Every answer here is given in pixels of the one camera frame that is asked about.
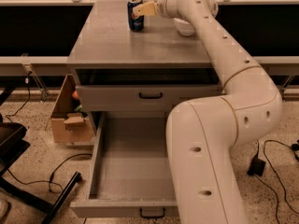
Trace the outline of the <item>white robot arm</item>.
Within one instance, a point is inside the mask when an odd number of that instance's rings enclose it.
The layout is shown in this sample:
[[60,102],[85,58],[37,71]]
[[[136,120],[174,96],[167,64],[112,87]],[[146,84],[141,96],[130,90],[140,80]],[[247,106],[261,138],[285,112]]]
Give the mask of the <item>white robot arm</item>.
[[270,133],[283,113],[277,86],[217,22],[216,11],[213,0],[157,0],[134,10],[188,22],[223,87],[221,96],[177,105],[167,119],[166,146],[181,224],[248,224],[229,150]]

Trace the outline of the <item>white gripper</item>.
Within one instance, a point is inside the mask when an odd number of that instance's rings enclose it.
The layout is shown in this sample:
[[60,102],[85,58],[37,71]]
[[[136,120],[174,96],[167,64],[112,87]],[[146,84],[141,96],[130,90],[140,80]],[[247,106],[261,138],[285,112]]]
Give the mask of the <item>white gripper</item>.
[[140,4],[133,8],[136,17],[139,16],[155,16],[158,13],[165,18],[178,18],[178,0],[157,0]]

